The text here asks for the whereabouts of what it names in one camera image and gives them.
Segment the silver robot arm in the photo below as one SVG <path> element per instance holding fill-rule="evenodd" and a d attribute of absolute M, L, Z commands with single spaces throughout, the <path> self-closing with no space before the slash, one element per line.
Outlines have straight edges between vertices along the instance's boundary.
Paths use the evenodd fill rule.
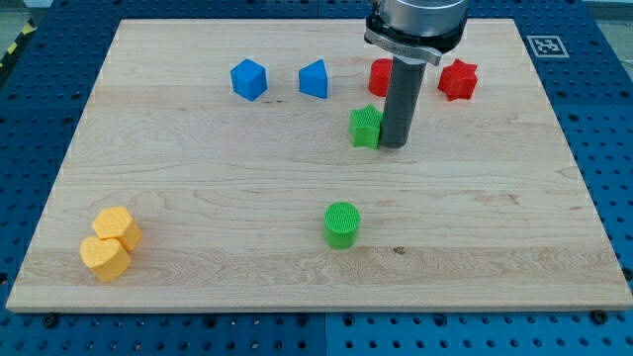
<path fill-rule="evenodd" d="M 364 40 L 407 64 L 437 66 L 461 40 L 467 11 L 467 0 L 374 1 Z"/>

